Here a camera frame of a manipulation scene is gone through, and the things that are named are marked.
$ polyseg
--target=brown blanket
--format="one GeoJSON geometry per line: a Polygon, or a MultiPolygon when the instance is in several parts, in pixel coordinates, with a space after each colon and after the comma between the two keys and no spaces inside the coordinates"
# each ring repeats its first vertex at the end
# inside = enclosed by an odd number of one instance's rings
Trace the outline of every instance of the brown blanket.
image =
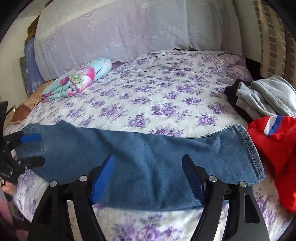
{"type": "Polygon", "coordinates": [[[42,101],[42,92],[43,90],[49,86],[54,80],[49,80],[42,85],[39,86],[38,90],[36,90],[28,100],[26,100],[22,105],[20,105],[15,113],[13,114],[11,123],[12,124],[20,124],[22,123],[30,112],[42,101]]]}

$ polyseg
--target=white stripe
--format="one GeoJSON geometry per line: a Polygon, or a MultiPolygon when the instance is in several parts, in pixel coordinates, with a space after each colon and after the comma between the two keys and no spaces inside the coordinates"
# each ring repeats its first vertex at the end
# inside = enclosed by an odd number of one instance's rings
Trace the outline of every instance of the white stripe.
{"type": "Polygon", "coordinates": [[[269,120],[268,120],[266,127],[264,129],[264,132],[263,132],[266,136],[268,136],[272,126],[274,125],[274,123],[276,121],[276,118],[277,118],[277,115],[272,115],[271,117],[269,117],[269,120]]]}

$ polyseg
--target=red jacket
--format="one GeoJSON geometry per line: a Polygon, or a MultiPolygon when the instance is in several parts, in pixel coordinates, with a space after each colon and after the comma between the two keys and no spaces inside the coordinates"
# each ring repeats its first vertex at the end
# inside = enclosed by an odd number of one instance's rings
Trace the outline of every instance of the red jacket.
{"type": "Polygon", "coordinates": [[[275,115],[257,119],[249,124],[248,132],[274,166],[281,203],[296,213],[296,118],[275,115]]]}

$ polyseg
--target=denim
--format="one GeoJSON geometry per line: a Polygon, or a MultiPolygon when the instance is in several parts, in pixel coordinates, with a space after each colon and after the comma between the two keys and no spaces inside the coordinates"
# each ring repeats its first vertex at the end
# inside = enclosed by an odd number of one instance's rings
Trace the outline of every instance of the denim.
{"type": "Polygon", "coordinates": [[[23,131],[40,133],[42,140],[21,144],[17,153],[22,158],[43,156],[45,165],[33,171],[49,182],[73,182],[113,155],[115,172],[99,200],[109,207],[149,211],[200,207],[182,170],[184,154],[226,183],[243,180],[251,186],[265,178],[258,152],[241,125],[198,138],[76,128],[64,121],[30,124],[23,131]]]}

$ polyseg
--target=purple floral bedsheet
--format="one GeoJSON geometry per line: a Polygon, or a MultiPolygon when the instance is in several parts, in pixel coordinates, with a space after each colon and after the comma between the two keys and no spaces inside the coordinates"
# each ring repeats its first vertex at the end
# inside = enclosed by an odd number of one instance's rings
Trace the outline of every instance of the purple floral bedsheet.
{"type": "MultiPolygon", "coordinates": [[[[207,135],[233,124],[246,126],[223,95],[236,79],[251,80],[244,60],[224,52],[158,51],[140,56],[93,83],[81,94],[40,103],[20,125],[52,125],[65,120],[75,126],[134,131],[179,137],[207,135]]],[[[28,220],[48,183],[27,170],[19,178],[14,202],[28,220]]],[[[254,186],[271,240],[277,240],[292,215],[280,204],[271,176],[254,186]]],[[[81,240],[73,204],[68,203],[73,233],[81,240]]],[[[228,205],[221,214],[215,240],[221,240],[228,205]]],[[[202,210],[146,212],[94,206],[109,241],[190,240],[202,210]]]]}

